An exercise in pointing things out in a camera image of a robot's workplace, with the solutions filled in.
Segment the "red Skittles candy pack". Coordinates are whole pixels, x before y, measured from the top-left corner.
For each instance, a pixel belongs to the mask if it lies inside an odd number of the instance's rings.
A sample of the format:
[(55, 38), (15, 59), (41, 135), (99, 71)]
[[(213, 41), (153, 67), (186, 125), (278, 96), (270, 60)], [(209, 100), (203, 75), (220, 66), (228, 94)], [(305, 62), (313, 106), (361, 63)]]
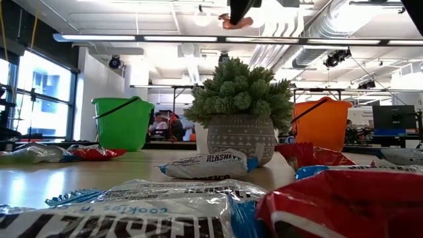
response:
[(265, 195), (275, 238), (423, 238), (423, 175), (325, 170)]
[(105, 149), (101, 145), (72, 145), (67, 149), (81, 161), (109, 161), (126, 153), (125, 149)]
[(275, 149), (294, 171), (313, 165), (356, 165), (341, 152), (316, 147), (312, 143), (285, 143), (277, 145)]

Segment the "clear-wrapped green gummy candy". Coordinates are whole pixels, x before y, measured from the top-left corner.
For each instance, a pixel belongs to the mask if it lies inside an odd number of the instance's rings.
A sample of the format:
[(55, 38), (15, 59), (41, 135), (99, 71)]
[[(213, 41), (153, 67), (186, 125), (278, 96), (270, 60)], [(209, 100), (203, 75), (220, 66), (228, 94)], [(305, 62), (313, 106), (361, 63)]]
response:
[(38, 163), (35, 157), (25, 155), (0, 155), (0, 165), (34, 164)]

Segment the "artificial green potted plant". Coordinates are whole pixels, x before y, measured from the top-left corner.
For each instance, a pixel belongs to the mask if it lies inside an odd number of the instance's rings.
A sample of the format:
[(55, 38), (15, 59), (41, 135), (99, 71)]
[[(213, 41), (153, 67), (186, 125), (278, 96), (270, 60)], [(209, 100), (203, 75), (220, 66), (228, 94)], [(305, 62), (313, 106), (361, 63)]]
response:
[(291, 129), (291, 82), (276, 82), (272, 70), (251, 69), (239, 58), (220, 62), (192, 96), (184, 116), (207, 130), (209, 153), (234, 149), (264, 166), (273, 157), (276, 133)]

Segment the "person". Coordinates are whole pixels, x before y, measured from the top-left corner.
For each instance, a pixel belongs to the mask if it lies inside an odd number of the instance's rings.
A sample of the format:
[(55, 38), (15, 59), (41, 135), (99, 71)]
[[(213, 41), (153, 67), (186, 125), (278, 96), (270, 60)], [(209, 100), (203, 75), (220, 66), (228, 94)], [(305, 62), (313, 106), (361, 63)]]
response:
[(179, 116), (175, 113), (172, 113), (169, 119), (169, 133), (171, 139), (175, 141), (182, 141), (186, 134), (186, 129), (184, 128)]
[(154, 139), (166, 140), (170, 138), (169, 120), (161, 113), (156, 112), (154, 121), (148, 129), (149, 135)]
[(356, 131), (352, 125), (352, 121), (350, 119), (347, 119), (344, 143), (353, 144), (355, 140), (356, 140)]

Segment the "long white LED light bar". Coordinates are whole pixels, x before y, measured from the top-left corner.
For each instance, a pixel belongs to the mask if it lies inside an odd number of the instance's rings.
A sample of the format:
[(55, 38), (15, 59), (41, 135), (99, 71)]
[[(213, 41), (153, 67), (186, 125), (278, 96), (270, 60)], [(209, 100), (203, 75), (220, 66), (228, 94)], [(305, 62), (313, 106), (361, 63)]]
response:
[(151, 42), (151, 43), (212, 43), (212, 44), (267, 44), (300, 46), (377, 46), (423, 47), (423, 39), (376, 38), (299, 38), (263, 36), (185, 36), (185, 35), (100, 35), (54, 34), (57, 42)]

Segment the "orange plastic bucket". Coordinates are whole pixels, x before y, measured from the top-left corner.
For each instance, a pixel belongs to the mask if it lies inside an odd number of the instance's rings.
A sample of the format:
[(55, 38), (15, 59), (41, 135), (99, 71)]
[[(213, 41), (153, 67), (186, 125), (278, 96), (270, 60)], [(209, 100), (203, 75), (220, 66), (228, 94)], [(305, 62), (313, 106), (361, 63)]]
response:
[(292, 131), (297, 143), (312, 143), (333, 151), (342, 151), (352, 103), (323, 97), (299, 102), (293, 108)]

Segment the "green plastic bucket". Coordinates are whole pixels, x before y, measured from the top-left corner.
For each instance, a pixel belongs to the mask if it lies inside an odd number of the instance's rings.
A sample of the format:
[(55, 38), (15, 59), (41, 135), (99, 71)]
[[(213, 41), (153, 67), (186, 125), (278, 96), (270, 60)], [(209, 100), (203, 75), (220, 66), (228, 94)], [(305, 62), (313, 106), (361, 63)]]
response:
[(140, 150), (148, 133), (155, 106), (139, 96), (131, 98), (97, 98), (95, 106), (99, 144), (106, 149)]

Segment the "black computer monitor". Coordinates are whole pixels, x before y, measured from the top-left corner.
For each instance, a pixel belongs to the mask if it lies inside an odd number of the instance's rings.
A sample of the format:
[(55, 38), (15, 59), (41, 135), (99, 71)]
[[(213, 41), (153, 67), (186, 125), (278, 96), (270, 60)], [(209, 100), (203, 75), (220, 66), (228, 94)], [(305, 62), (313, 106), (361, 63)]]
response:
[(409, 136), (417, 134), (414, 106), (372, 106), (372, 110), (375, 136)]

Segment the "large glass window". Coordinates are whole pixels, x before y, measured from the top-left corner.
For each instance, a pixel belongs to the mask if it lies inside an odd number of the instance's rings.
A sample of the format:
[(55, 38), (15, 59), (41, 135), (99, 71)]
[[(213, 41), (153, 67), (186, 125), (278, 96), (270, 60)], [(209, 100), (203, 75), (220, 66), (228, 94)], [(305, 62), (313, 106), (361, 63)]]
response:
[(5, 56), (0, 48), (0, 125), (20, 133), (22, 95), (35, 88), (44, 123), (37, 140), (71, 139), (76, 86), (76, 74), (55, 62), (30, 51)]

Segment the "black tripod stand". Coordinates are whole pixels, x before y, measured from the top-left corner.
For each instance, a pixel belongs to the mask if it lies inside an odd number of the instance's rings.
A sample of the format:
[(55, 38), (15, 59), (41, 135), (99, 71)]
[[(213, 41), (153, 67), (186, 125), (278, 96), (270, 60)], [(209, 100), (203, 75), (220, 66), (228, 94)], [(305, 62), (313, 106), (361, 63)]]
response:
[(41, 107), (42, 101), (37, 99), (35, 88), (28, 95), (22, 95), (19, 114), (21, 121), (17, 128), (27, 141), (42, 139), (44, 123)]

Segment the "silver ventilation duct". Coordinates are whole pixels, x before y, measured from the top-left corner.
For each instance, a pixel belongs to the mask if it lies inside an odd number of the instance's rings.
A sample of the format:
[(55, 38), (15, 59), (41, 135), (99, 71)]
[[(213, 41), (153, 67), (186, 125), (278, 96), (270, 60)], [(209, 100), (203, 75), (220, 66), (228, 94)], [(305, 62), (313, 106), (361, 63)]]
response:
[[(360, 6), (350, 5), (351, 0), (332, 0), (316, 20), (304, 30), (306, 38), (348, 38), (369, 22), (361, 15)], [(294, 68), (305, 68), (327, 50), (302, 48), (292, 61)]]

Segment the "black metal workbench frame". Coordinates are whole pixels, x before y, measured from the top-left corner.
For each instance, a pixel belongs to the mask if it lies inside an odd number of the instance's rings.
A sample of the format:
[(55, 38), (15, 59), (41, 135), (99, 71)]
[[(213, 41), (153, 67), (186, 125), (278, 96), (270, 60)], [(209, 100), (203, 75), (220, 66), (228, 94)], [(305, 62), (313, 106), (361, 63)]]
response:
[(130, 85), (130, 93), (154, 104), (158, 109), (173, 112), (192, 105), (193, 85)]

